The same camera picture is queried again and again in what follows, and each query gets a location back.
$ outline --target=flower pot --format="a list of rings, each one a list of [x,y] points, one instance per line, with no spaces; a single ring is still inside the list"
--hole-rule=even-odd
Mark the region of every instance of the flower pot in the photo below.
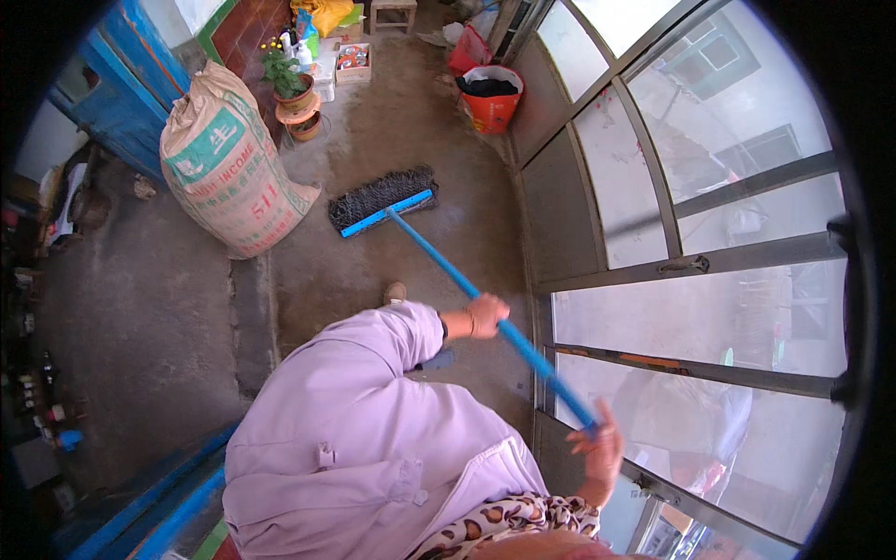
[[[277,95],[276,89],[273,91],[274,100],[280,103],[287,111],[293,113],[301,111],[311,105],[311,100],[314,98],[314,78],[312,78],[310,74],[301,73],[298,75],[298,79],[301,80],[308,89],[292,99],[284,99]]]
[[[314,138],[321,130],[320,111],[315,112],[311,116],[311,118],[306,120],[304,123],[289,125],[288,130],[289,135],[292,136],[297,142],[308,142],[309,140]]]

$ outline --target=potted plant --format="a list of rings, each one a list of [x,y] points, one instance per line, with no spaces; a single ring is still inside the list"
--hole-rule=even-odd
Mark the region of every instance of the potted plant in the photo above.
[[[262,55],[264,76],[262,82],[271,82],[274,86],[274,99],[283,108],[290,112],[301,111],[311,105],[314,98],[312,88],[314,78],[309,74],[296,74],[289,68],[298,64],[295,58],[286,58],[283,51],[274,48],[277,43],[271,43],[271,50]]]
[[[305,122],[287,126],[289,134],[298,142],[308,142],[314,138],[321,129],[321,113],[315,111],[311,118]]]

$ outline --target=window latch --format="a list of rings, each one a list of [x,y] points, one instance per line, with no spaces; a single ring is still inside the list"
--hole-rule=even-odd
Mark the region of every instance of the window latch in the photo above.
[[[686,271],[692,268],[700,272],[707,272],[710,269],[710,260],[701,254],[689,263],[670,263],[658,266],[657,272],[665,274],[666,272]]]

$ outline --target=wooden stool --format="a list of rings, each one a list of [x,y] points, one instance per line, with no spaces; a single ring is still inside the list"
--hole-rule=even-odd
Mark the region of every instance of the wooden stool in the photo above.
[[[397,23],[377,23],[378,10],[400,10],[405,12],[408,20]],[[406,27],[407,33],[414,27],[414,16],[417,14],[417,0],[372,0],[370,3],[370,34],[376,34],[377,27]]]

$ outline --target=blue broom handle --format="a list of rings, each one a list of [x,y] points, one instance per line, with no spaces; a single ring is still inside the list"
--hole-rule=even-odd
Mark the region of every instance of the blue broom handle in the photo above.
[[[429,244],[422,236],[420,236],[417,231],[414,230],[411,226],[407,224],[404,220],[399,217],[398,212],[393,210],[392,208],[386,209],[386,215],[395,220],[402,229],[404,229],[411,238],[417,242],[417,245],[420,246],[426,253],[435,261],[436,264],[442,267],[442,269],[448,273],[448,276],[454,280],[454,283],[457,284],[458,288],[467,295],[470,299],[476,299],[479,297],[480,292],[476,289],[476,286],[467,280],[467,277],[461,274],[461,271],[454,268],[454,265],[448,262],[438,251],[435,250],[435,247]],[[513,323],[508,321],[507,319],[503,319],[498,322],[498,331],[503,334],[503,336],[510,341],[516,351],[520,354],[522,359],[526,360],[530,366],[535,370],[539,377],[541,377],[542,381],[554,390],[554,393],[564,402],[564,404],[569,407],[569,410],[573,412],[576,418],[584,426],[584,429],[591,431],[592,433],[596,433],[599,427],[597,420],[588,412],[578,399],[575,398],[575,395],[569,390],[566,386],[566,383],[563,382],[559,377],[557,377],[556,370],[554,366],[548,362],[544,356],[538,353],[535,350],[535,347],[529,342],[526,337],[522,335],[522,333],[513,326]]]

